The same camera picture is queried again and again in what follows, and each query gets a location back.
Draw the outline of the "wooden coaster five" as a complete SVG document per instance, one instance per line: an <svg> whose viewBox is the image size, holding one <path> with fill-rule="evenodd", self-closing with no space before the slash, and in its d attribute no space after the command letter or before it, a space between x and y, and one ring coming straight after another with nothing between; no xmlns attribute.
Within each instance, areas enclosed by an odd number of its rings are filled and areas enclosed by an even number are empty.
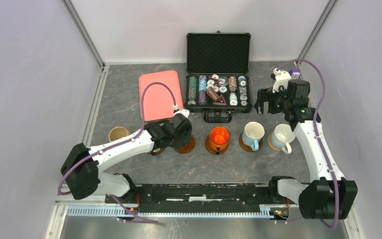
<svg viewBox="0 0 382 239"><path fill-rule="evenodd" d="M253 150L250 146L246 145L244 142L243 142L243 133L240 134L239 136L239 145L241 146L241 148L246 151L246 152L256 152L256 150ZM259 142L258 142L258 149L261 149L263 147L263 139L261 139Z"/></svg>

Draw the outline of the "wooden coaster three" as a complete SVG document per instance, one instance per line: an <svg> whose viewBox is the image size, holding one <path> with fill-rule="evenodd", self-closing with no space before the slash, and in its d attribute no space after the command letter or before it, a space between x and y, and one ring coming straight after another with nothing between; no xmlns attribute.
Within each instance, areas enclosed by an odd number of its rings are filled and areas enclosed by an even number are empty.
<svg viewBox="0 0 382 239"><path fill-rule="evenodd" d="M187 144L180 148L175 148L175 151L180 153L180 154L187 154L190 153L195 147L195 137L192 135L191 139Z"/></svg>

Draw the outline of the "orange mug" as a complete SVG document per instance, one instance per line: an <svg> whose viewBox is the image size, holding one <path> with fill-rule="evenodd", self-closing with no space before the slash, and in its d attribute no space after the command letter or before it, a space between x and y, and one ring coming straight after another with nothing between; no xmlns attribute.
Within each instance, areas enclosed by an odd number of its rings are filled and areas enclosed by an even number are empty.
<svg viewBox="0 0 382 239"><path fill-rule="evenodd" d="M230 133L223 126L216 126L216 127L214 127L210 131L208 136L210 136L211 140L214 141L217 144L224 144L225 142L230 140Z"/></svg>

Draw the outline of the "white mug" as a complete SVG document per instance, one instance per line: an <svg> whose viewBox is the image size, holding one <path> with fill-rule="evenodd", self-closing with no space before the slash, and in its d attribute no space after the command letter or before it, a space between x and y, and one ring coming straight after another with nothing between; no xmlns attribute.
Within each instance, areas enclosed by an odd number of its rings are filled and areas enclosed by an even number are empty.
<svg viewBox="0 0 382 239"><path fill-rule="evenodd" d="M292 153L291 143L295 140L295 133L287 124L276 126L270 137L270 144L273 149L283 151L286 154Z"/></svg>

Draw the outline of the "wooden coaster four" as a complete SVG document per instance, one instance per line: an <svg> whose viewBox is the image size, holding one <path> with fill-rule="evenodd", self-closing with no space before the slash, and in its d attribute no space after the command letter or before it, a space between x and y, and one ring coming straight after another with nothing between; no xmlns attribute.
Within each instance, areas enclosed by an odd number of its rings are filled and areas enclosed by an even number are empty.
<svg viewBox="0 0 382 239"><path fill-rule="evenodd" d="M225 142L224 144L217 144L211 140L210 136L207 136L205 139L205 148L206 150L215 155L223 154L229 146L229 142Z"/></svg>

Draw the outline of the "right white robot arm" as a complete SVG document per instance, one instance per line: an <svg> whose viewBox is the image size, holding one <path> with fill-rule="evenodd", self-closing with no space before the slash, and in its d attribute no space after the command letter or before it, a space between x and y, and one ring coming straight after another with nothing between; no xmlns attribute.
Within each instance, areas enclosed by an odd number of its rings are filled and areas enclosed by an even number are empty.
<svg viewBox="0 0 382 239"><path fill-rule="evenodd" d="M283 113L286 125L298 139L310 172L304 185L289 176L274 176L269 181L268 198L280 203L285 198L297 203L304 219L344 220L358 193L354 180L347 180L336 165L327 146L320 115L309 107L310 83L289 80L271 88L259 89L254 104L256 112Z"/></svg>

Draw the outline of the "wooden coaster two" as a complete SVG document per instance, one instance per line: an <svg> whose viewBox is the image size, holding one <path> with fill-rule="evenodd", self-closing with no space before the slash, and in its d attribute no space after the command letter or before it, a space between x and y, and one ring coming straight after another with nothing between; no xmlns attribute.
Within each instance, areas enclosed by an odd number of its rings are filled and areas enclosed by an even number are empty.
<svg viewBox="0 0 382 239"><path fill-rule="evenodd" d="M165 150L165 148L157 148L157 149L149 151L148 154L155 156L155 155L162 153L164 150Z"/></svg>

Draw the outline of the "light blue mug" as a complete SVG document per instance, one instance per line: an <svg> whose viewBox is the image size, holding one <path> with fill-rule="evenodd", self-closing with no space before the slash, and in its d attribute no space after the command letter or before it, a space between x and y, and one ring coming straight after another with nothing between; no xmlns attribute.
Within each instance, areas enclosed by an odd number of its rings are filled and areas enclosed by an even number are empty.
<svg viewBox="0 0 382 239"><path fill-rule="evenodd" d="M265 129L260 123L255 121L249 122L244 127L243 142L253 150L258 151L258 142L263 139L264 135Z"/></svg>

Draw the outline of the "dark green mug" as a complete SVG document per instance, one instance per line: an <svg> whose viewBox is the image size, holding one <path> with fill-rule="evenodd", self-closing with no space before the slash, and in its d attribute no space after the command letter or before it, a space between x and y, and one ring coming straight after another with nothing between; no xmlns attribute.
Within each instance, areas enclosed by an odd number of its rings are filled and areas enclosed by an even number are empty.
<svg viewBox="0 0 382 239"><path fill-rule="evenodd" d="M183 147L194 147L195 146L195 138L192 134L187 135L183 139Z"/></svg>

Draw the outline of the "beige ceramic mug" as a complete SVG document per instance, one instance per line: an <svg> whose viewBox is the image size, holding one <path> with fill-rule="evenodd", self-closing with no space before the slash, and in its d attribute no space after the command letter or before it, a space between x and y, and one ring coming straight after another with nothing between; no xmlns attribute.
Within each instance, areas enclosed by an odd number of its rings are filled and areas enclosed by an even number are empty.
<svg viewBox="0 0 382 239"><path fill-rule="evenodd" d="M118 139L129 136L130 134L131 134L131 132L128 129L126 129L122 126L117 126L117 127L114 127L113 129L110 130L110 132L108 134L108 139L110 142L113 142L113 141L116 141Z"/></svg>

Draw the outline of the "cream mug dark handle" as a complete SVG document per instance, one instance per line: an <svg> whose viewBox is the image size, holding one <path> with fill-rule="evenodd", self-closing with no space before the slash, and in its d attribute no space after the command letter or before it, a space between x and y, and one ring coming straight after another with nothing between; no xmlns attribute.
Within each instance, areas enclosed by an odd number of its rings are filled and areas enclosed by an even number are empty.
<svg viewBox="0 0 382 239"><path fill-rule="evenodd" d="M157 148L157 149L155 149L155 150L151 150L151 151L149 151L148 153L149 153L150 155L152 155L152 156L155 156L155 155L159 154L160 150L161 150L160 148Z"/></svg>

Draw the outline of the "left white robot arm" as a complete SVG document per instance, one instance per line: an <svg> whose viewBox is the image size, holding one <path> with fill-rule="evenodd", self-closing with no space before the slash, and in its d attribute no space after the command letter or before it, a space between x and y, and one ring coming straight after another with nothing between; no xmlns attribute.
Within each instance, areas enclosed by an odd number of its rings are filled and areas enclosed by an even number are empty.
<svg viewBox="0 0 382 239"><path fill-rule="evenodd" d="M149 122L121 139L92 147L76 144L61 167L62 182L75 200L92 194L112 194L125 203L136 198L136 189L125 175L105 171L135 155L156 155L167 147L183 148L192 140L189 110L181 109L170 119Z"/></svg>

